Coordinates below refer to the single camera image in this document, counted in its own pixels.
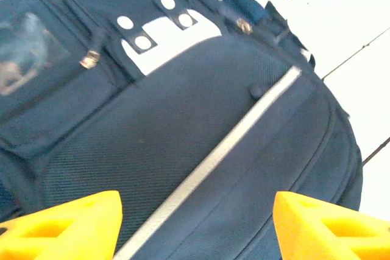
backpack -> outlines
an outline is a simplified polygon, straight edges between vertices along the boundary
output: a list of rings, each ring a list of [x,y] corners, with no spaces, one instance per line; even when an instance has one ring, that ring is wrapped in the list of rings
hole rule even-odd
[[[271,2],[1,0],[5,10],[3,218],[114,189],[115,259],[250,260],[280,259],[277,191],[358,209],[347,115]]]

front pocket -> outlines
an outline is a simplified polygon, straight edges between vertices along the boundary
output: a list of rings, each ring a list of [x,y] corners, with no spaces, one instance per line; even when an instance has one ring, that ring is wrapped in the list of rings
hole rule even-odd
[[[58,12],[33,0],[0,22],[0,147],[23,158],[47,151],[126,84],[106,56],[90,70],[80,64],[91,36]]]

button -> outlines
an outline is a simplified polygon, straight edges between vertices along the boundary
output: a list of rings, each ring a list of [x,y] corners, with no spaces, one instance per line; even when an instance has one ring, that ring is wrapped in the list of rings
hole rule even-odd
[[[265,85],[259,85],[259,84],[253,84],[249,87],[249,92],[250,92],[250,95],[258,100],[260,99],[262,96],[264,96],[264,94],[266,93],[266,91],[268,90],[268,87],[265,86]]]
[[[130,30],[134,27],[134,23],[127,16],[120,16],[116,22],[125,30]]]
[[[176,6],[175,0],[161,0],[161,4],[169,10],[174,9]]]
[[[152,47],[152,42],[145,36],[136,37],[135,44],[142,50],[147,50]]]
[[[192,17],[190,17],[186,13],[179,15],[179,23],[183,27],[191,27],[194,24]]]

clear plastic window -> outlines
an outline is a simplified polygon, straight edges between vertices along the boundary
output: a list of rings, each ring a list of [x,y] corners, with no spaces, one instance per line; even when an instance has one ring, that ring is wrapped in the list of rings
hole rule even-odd
[[[0,95],[14,93],[68,54],[33,13],[0,23]]]

zipper pull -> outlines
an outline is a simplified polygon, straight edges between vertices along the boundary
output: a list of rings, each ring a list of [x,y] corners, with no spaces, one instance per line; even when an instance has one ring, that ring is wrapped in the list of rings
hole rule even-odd
[[[247,35],[250,35],[254,31],[252,26],[243,18],[239,18],[236,21],[236,25]]]
[[[87,68],[91,69],[96,66],[100,59],[100,51],[103,48],[104,40],[107,36],[107,31],[103,28],[98,28],[98,30],[92,36],[92,45],[90,50],[83,59],[81,59],[80,64]]]

